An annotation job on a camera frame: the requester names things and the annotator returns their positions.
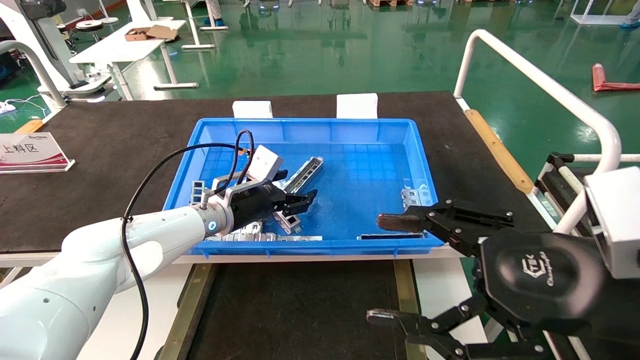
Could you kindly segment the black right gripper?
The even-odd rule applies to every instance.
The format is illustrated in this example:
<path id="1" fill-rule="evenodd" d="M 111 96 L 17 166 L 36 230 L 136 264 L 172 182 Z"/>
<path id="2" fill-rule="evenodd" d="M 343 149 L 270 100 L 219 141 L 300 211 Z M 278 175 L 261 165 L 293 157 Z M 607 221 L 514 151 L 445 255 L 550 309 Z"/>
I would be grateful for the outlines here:
<path id="1" fill-rule="evenodd" d="M 602 304 L 608 271 L 594 239 L 519 232 L 512 229 L 510 210 L 450 198 L 431 206 L 410 205 L 403 213 L 380 213 L 376 221 L 383 230 L 427 232 L 461 255 L 479 256 L 480 294 L 435 318 L 391 309 L 366 312 L 368 323 L 402 330 L 407 343 L 430 347 L 445 360 L 544 360 L 547 346 L 527 339 L 525 327 L 608 337 Z M 483 313 L 518 341 L 464 344 L 451 335 Z"/>

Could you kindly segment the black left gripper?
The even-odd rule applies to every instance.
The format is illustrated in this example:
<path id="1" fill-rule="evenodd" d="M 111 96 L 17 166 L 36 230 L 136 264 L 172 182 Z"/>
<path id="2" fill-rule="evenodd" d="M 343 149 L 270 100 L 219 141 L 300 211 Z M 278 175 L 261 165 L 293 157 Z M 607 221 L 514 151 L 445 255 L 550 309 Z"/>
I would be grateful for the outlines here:
<path id="1" fill-rule="evenodd" d="M 270 182 L 279 183 L 287 177 L 288 170 L 278 170 Z M 308 212 L 317 195 L 317 189 L 306 194 L 286 193 L 269 183 L 240 191 L 231 196 L 231 231 L 263 220 L 273 212 L 279 212 L 286 217 L 304 214 Z"/>

